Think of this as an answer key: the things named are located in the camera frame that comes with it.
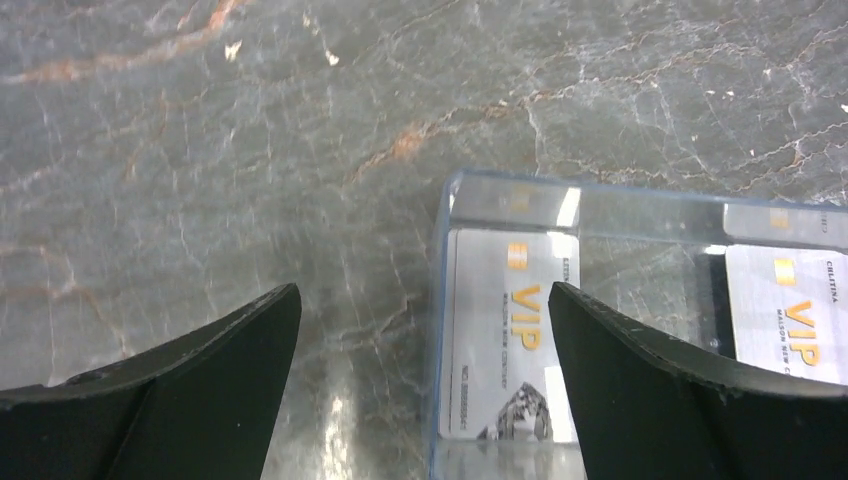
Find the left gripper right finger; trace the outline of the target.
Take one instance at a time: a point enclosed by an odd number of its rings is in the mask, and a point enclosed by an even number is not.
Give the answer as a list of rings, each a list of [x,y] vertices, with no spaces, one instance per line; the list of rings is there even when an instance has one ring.
[[[847,389],[747,365],[557,282],[556,350],[591,479],[843,479]]]

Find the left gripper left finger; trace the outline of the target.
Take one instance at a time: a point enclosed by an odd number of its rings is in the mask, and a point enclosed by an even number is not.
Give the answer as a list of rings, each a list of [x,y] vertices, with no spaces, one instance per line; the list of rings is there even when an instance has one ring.
[[[1,394],[5,479],[257,479],[296,348],[297,286],[51,387]]]

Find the clear plastic card sleeve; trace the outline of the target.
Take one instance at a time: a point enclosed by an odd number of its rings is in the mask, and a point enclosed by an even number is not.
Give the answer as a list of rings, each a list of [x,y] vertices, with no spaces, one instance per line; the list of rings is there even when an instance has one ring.
[[[579,284],[618,312],[734,357],[724,254],[731,245],[847,256],[843,207],[726,198],[464,170],[445,184],[435,228],[427,420],[432,479],[591,479],[574,443],[439,434],[447,237],[455,229],[562,232],[579,242]]]

